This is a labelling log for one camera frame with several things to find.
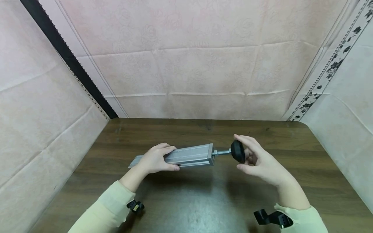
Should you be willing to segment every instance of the sleeve cuff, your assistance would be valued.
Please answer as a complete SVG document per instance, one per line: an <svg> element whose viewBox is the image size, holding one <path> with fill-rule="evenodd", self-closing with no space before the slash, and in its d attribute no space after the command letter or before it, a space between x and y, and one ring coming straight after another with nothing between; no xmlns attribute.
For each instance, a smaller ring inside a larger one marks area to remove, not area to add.
<svg viewBox="0 0 373 233"><path fill-rule="evenodd" d="M98 201L119 219L125 220L128 214L127 204L134 198L135 194L117 180L98 198Z"/></svg>
<svg viewBox="0 0 373 233"><path fill-rule="evenodd" d="M318 211L313 206L311 206L310 208L306 210L296 210L296 209L283 207L283 206L280 206L279 204L276 204L275 210L286 214L294 222L294 225L314 223L315 221L322 222L322 219Z"/></svg>

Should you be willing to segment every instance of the black clamp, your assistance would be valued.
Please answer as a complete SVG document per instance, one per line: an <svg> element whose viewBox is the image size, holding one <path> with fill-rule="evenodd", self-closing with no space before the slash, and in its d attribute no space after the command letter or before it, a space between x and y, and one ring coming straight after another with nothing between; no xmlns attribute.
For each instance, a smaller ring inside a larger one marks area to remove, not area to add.
<svg viewBox="0 0 373 233"><path fill-rule="evenodd" d="M279 211L275 211L268 215L264 209L261 209L255 211L254 216L259 225L267 225L273 223L279 225L281 228L286 228L293 225L293 221L291 220L291 218Z"/></svg>
<svg viewBox="0 0 373 233"><path fill-rule="evenodd" d="M140 201L133 200L127 204L127 208L132 210L135 214L138 214L145 208L145 206Z"/></svg>

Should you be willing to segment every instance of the right hand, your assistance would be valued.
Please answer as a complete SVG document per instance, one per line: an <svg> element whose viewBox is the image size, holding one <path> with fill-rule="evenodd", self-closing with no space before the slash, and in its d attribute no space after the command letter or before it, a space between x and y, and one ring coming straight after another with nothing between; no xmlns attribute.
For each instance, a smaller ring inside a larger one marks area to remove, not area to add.
<svg viewBox="0 0 373 233"><path fill-rule="evenodd" d="M234 135L234 138L247 146L245 149L246 162L237 165L239 170L248 175L257 176L276 187L295 181L286 168L265 151L255 138L237 134Z"/></svg>

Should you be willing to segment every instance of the wooden table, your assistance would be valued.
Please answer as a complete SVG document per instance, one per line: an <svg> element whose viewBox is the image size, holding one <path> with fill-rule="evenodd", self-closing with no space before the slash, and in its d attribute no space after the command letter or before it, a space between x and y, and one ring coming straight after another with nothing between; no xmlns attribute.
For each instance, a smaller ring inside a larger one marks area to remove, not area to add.
<svg viewBox="0 0 373 233"><path fill-rule="evenodd" d="M178 148L213 143L227 149L233 134L255 137L299 181L329 232L372 232L373 216L308 127L299 122L114 119L99 135L32 232L67 232L136 155L167 142ZM229 155L214 167L148 175L120 232L279 232L257 226L253 212L273 212L276 189L236 169Z"/></svg>

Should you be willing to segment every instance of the fabric backdrop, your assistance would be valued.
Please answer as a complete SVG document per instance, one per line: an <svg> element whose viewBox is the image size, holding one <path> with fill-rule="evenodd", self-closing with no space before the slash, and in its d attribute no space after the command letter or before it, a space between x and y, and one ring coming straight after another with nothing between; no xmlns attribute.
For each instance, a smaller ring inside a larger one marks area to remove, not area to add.
<svg viewBox="0 0 373 233"><path fill-rule="evenodd" d="M346 2L58 0L127 116L251 120L281 119Z"/></svg>

